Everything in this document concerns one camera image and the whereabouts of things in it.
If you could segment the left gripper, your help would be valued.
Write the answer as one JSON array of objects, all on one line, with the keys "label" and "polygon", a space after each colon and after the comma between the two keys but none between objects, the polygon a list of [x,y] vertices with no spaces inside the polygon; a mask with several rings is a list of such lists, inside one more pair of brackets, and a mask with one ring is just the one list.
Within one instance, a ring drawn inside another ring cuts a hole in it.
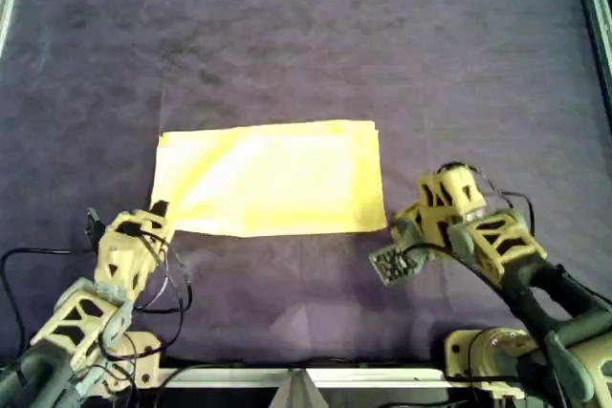
[{"label": "left gripper", "polygon": [[168,215],[169,202],[158,200],[146,211],[123,211],[105,228],[94,274],[99,291],[113,299],[140,296],[173,239]]}]

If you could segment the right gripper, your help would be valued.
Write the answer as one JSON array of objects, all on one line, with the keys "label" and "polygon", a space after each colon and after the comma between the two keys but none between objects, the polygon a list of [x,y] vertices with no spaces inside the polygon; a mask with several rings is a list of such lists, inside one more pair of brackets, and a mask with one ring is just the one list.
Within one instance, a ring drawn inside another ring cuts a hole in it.
[{"label": "right gripper", "polygon": [[472,171],[462,163],[443,167],[418,180],[420,199],[393,215],[392,242],[423,249],[425,243],[448,242],[448,229],[487,206]]}]

